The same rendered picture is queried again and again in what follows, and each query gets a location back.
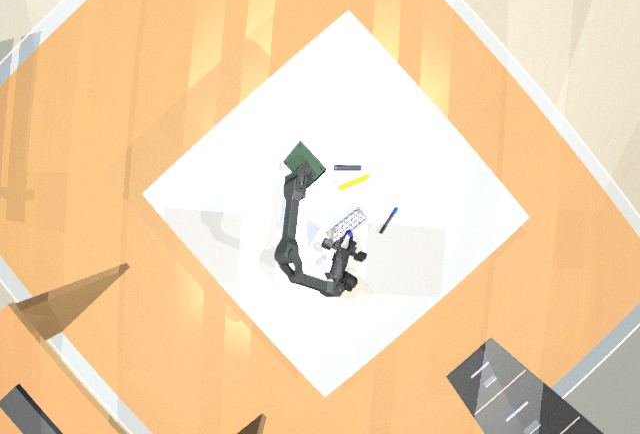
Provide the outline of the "keyboard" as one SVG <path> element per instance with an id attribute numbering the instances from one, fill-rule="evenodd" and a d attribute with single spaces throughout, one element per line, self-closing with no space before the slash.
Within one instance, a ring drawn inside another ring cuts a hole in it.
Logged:
<path id="1" fill-rule="evenodd" d="M 337 223 L 334 227 L 328 230 L 326 232 L 326 235 L 333 241 L 334 244 L 336 240 L 340 240 L 343 237 L 347 230 L 350 230 L 352 232 L 367 219 L 367 216 L 363 213 L 360 207 L 358 207 L 348 216 L 342 219 L 339 223 Z"/>

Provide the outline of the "yellow cylinder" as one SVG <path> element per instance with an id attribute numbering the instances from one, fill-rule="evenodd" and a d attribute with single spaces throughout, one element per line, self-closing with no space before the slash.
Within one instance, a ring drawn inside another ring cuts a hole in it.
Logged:
<path id="1" fill-rule="evenodd" d="M 364 180 L 366 180 L 366 179 L 369 179 L 369 178 L 370 178 L 369 174 L 368 174 L 368 175 L 365 175 L 365 176 L 363 176 L 363 177 L 361 177 L 361 178 L 358 178 L 358 179 L 356 179 L 356 180 L 353 180 L 353 181 L 351 181 L 351 182 L 348 182 L 348 183 L 346 183 L 346 184 L 343 184 L 343 185 L 339 186 L 339 190 L 345 189 L 345 188 L 347 188 L 347 187 L 349 187 L 349 186 L 352 186 L 352 185 L 354 185 L 354 184 L 357 184 L 357 183 L 362 182 L 362 181 L 364 181 Z"/>

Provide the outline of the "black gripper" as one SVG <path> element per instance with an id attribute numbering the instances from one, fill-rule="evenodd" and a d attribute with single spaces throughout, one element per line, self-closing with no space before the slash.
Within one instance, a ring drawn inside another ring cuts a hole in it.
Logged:
<path id="1" fill-rule="evenodd" d="M 362 251 L 358 252 L 358 254 L 355 253 L 357 248 L 355 247 L 353 236 L 349 239 L 347 249 L 341 247 L 345 240 L 347 232 L 348 231 L 345 232 L 340 240 L 336 240 L 334 244 L 333 241 L 328 238 L 324 238 L 321 244 L 321 247 L 324 249 L 330 250 L 332 248 L 334 250 L 337 250 L 332 264 L 339 264 L 345 268 L 347 267 L 349 256 L 354 257 L 355 261 L 362 263 L 366 260 L 368 255 L 367 253 L 364 253 Z"/>

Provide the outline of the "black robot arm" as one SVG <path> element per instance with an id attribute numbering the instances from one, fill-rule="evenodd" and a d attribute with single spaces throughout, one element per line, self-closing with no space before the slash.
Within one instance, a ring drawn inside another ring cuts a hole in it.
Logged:
<path id="1" fill-rule="evenodd" d="M 299 246 L 296 242 L 298 210 L 300 200 L 306 197 L 306 183 L 316 175 L 314 174 L 309 163 L 305 162 L 285 176 L 283 195 L 286 206 L 283 230 L 281 240 L 276 246 L 274 260 L 289 282 L 317 290 L 325 297 L 341 297 L 345 290 L 352 292 L 358 284 L 358 278 L 345 271 L 345 267 L 332 264 L 330 272 L 325 273 L 325 276 L 333 281 L 323 280 L 302 271 Z M 294 270 L 288 264 L 293 264 Z"/>

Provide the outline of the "black stylus with blue tip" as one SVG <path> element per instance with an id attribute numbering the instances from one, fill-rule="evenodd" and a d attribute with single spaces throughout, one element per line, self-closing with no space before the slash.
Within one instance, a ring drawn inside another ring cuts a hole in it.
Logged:
<path id="1" fill-rule="evenodd" d="M 396 207 L 394 209 L 394 211 L 392 212 L 392 214 L 390 215 L 390 217 L 388 218 L 388 220 L 386 221 L 385 225 L 383 226 L 383 228 L 381 229 L 381 231 L 379 232 L 380 234 L 383 234 L 384 231 L 386 230 L 386 228 L 388 227 L 388 225 L 390 224 L 391 220 L 393 219 L 393 217 L 395 216 L 395 214 L 397 213 L 398 208 Z"/>

